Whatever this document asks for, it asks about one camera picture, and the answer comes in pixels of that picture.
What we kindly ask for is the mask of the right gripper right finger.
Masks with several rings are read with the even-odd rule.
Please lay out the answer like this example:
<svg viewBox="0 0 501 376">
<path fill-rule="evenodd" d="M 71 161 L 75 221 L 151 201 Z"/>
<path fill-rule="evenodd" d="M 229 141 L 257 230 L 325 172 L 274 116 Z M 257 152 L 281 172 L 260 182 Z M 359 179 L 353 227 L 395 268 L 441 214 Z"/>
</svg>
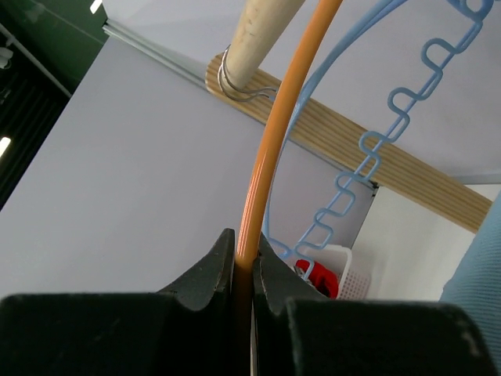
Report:
<svg viewBox="0 0 501 376">
<path fill-rule="evenodd" d="M 474 321 L 437 302 L 332 300 L 265 238 L 253 266 L 260 375 L 494 375 Z"/>
</svg>

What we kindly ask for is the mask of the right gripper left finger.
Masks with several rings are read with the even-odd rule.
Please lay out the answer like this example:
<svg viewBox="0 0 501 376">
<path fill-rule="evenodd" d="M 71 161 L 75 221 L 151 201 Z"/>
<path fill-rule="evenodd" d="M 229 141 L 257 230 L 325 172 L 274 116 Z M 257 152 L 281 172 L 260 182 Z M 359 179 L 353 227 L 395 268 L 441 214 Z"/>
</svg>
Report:
<svg viewBox="0 0 501 376">
<path fill-rule="evenodd" d="M 157 292 L 1 301 L 4 375 L 227 375 L 235 233 Z"/>
</svg>

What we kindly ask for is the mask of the red trousers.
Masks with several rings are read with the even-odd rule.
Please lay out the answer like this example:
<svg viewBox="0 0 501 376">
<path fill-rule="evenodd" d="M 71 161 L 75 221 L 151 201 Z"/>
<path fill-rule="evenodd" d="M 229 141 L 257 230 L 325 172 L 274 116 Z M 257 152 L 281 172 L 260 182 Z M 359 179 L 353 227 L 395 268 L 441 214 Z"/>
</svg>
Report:
<svg viewBox="0 0 501 376">
<path fill-rule="evenodd" d="M 309 262 L 306 259 L 299 259 L 294 265 L 294 271 L 298 276 L 303 277 L 308 271 L 312 270 L 306 281 L 312 285 L 320 294 L 330 299 L 336 299 L 339 293 L 339 282 L 337 275 L 318 262 Z"/>
</svg>

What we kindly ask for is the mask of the orange hanger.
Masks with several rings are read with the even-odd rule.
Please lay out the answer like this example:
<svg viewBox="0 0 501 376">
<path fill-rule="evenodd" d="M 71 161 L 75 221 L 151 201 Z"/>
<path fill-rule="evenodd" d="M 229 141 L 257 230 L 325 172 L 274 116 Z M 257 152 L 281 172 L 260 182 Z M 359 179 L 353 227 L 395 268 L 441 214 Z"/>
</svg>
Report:
<svg viewBox="0 0 501 376">
<path fill-rule="evenodd" d="M 294 105 L 340 6 L 340 1 L 321 1 L 316 6 L 279 87 L 258 148 L 234 256 L 230 375 L 251 373 L 252 269 L 258 254 L 265 205 Z"/>
</svg>

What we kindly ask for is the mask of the light blue plastic hanger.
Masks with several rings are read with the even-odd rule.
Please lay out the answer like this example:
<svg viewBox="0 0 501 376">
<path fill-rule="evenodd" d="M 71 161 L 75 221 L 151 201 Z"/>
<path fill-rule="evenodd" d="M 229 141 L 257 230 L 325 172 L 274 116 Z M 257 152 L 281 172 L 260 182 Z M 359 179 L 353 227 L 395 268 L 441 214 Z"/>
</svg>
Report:
<svg viewBox="0 0 501 376">
<path fill-rule="evenodd" d="M 315 91 L 316 87 L 323 79 L 326 72 L 333 65 L 335 60 L 343 53 L 353 42 L 356 41 L 359 37 L 361 37 L 366 31 L 368 31 L 374 24 L 382 20 L 385 16 L 391 13 L 393 10 L 397 9 L 400 5 L 402 5 L 404 1 L 380 1 L 378 2 L 365 16 L 362 17 L 360 21 L 358 21 L 355 26 L 351 27 L 351 29 L 347 32 L 347 34 L 334 46 L 331 50 L 327 58 L 320 64 L 319 68 L 317 68 L 314 73 L 310 76 L 310 78 L 306 81 L 297 102 L 294 106 L 294 110 L 287 126 L 287 130 L 285 133 L 285 138 L 288 139 L 294 126 L 298 122 L 298 118 L 302 113 L 303 109 L 306 106 L 307 101 L 311 98 L 312 93 Z M 360 171 L 357 169 L 354 173 L 350 172 L 345 175 L 348 179 L 347 182 L 341 186 L 339 184 L 339 179 L 334 180 L 334 185 L 337 188 L 337 193 L 327 205 L 326 210 L 329 214 L 333 214 L 331 207 L 334 203 L 341 197 L 343 193 L 348 194 L 350 197 L 350 201 L 348 202 L 349 206 L 352 206 L 355 203 L 355 195 L 353 192 L 349 190 L 349 186 L 354 181 L 362 181 L 362 177 L 360 175 Z M 265 216 L 262 225 L 263 233 L 267 237 L 267 240 L 270 244 L 275 245 L 282 249 L 279 253 L 279 257 L 283 260 L 292 257 L 292 255 L 297 254 L 297 250 L 301 246 L 310 246 L 310 243 L 306 241 L 306 238 L 316 227 L 322 227 L 327 230 L 327 237 L 319 246 L 315 246 L 314 248 L 323 249 L 327 245 L 328 241 L 331 240 L 333 236 L 333 228 L 331 226 L 324 225 L 320 222 L 320 218 L 314 218 L 313 224 L 306 230 L 300 240 L 294 247 L 289 247 L 284 243 L 274 239 L 271 237 L 269 233 L 269 217 L 270 217 L 270 202 L 266 204 Z"/>
</svg>

